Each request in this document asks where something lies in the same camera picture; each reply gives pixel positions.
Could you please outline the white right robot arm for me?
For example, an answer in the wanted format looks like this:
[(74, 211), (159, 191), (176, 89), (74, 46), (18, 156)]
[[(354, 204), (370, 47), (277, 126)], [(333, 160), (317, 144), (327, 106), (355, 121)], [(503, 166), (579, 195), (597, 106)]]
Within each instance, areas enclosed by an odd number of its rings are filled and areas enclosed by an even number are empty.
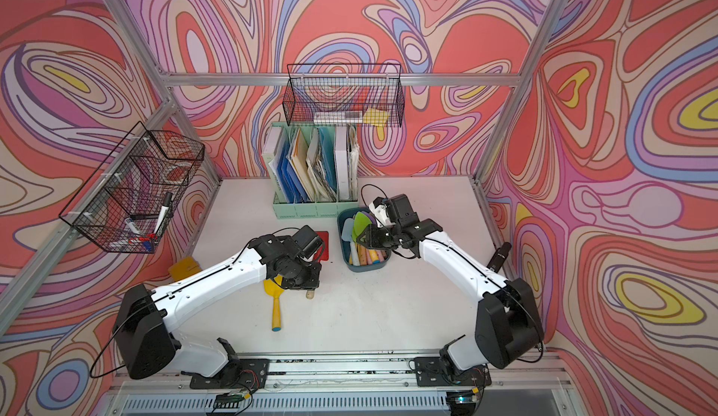
[(460, 248), (432, 219), (420, 219), (407, 195), (378, 197), (368, 207), (370, 224), (356, 243), (372, 250), (411, 252), (439, 270), (476, 304), (474, 332), (439, 351), (443, 373), (460, 374), (492, 365), (503, 369), (534, 348), (544, 348), (544, 331), (534, 293), (523, 279), (507, 279), (500, 265), (512, 248), (501, 246), (485, 266)]

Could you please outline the red shovel wooden handle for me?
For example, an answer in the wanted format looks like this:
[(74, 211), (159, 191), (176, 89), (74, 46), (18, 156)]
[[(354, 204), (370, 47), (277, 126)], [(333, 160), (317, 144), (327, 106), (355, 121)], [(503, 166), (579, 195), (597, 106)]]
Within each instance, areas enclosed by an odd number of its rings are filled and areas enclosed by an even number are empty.
[(318, 236), (322, 242), (321, 247), (319, 247), (319, 250), (316, 251), (314, 254), (314, 257), (312, 260), (316, 263), (321, 263), (323, 261), (326, 261), (329, 258), (328, 250), (329, 250), (329, 234), (327, 231), (319, 231)]

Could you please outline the light blue shovel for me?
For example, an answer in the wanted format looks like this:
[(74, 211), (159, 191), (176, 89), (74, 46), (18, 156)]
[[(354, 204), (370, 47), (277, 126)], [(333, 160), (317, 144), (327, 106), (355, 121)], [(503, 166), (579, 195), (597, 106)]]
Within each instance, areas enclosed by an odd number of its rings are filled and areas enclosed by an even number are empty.
[(353, 242), (355, 245), (356, 243), (353, 241), (353, 227), (355, 226), (355, 220), (353, 218), (347, 218), (344, 219), (338, 228), (340, 229), (340, 241), (341, 241), (341, 247), (343, 252), (343, 258), (346, 261), (346, 264), (350, 267), (358, 267), (352, 265), (352, 259), (351, 259), (351, 251), (350, 251), (350, 243)]

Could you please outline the yellow shovel blue handle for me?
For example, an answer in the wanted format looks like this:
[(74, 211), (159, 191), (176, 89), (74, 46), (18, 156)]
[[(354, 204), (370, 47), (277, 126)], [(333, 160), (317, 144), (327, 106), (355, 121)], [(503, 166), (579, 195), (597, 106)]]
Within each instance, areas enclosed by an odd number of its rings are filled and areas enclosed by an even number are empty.
[(282, 276), (266, 279), (264, 281), (264, 290), (272, 298), (272, 331), (279, 332), (282, 330), (282, 308), (280, 307), (280, 297), (284, 292)]

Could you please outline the green shovel yellow handle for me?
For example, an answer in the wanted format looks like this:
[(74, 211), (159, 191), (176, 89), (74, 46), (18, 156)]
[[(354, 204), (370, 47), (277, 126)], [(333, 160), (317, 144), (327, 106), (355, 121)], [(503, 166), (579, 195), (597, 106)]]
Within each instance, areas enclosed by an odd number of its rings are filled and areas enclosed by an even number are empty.
[(362, 234), (364, 234), (365, 230), (370, 227), (372, 222), (365, 215), (358, 212), (357, 214), (355, 214), (355, 217), (353, 217), (353, 219), (355, 220), (355, 226), (353, 227), (353, 241), (356, 243), (357, 247), (361, 245), (368, 250), (368, 254), (371, 257), (372, 264), (379, 264), (379, 262), (381, 261), (379, 260), (377, 251), (368, 249), (361, 241)]

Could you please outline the green shovel wooden handle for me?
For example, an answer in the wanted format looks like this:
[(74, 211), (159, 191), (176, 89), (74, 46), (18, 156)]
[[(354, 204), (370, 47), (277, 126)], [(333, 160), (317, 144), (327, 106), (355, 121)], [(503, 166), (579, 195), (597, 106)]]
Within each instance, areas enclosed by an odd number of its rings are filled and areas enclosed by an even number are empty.
[(369, 256), (368, 250), (365, 247), (359, 245), (357, 247), (357, 251), (360, 258), (361, 266), (369, 266), (370, 264), (372, 264), (371, 257)]

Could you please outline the dark teal storage box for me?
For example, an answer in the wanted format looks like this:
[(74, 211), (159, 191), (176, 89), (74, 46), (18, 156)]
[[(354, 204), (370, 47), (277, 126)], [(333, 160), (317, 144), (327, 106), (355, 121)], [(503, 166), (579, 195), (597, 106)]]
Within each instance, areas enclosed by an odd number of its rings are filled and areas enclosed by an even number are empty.
[(372, 221), (368, 208), (351, 208), (338, 215), (338, 238), (340, 239), (341, 256), (349, 270), (360, 273), (383, 268), (392, 257), (390, 251), (368, 250), (358, 245), (353, 238), (355, 216), (365, 214)]

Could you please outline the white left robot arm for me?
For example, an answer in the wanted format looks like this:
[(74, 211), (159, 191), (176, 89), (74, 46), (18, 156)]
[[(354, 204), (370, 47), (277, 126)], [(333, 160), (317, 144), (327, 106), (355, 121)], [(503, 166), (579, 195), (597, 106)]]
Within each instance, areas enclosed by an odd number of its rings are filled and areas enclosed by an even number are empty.
[(153, 290), (143, 284), (132, 287), (112, 329), (130, 379), (166, 372), (209, 382), (238, 378), (241, 359), (226, 339), (190, 336), (182, 326), (211, 305), (264, 281), (284, 290), (316, 290), (325, 251), (322, 238), (305, 225), (292, 235), (253, 238), (232, 257), (188, 279)]

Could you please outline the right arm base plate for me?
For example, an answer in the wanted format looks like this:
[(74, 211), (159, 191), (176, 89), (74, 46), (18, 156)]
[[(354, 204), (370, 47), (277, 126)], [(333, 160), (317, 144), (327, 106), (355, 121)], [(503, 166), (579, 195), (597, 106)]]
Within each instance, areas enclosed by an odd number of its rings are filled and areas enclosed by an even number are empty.
[(471, 387), (484, 389), (492, 384), (486, 365), (457, 371), (440, 357), (415, 357), (410, 362), (419, 387)]

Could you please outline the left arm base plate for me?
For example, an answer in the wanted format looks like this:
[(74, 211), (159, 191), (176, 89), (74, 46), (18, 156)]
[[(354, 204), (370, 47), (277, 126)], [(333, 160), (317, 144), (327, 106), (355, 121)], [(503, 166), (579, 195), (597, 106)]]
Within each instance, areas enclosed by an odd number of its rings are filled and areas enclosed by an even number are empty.
[(237, 359), (214, 376), (207, 378), (197, 373), (190, 375), (190, 388), (195, 390), (247, 388), (254, 392), (263, 389), (269, 376), (268, 359)]

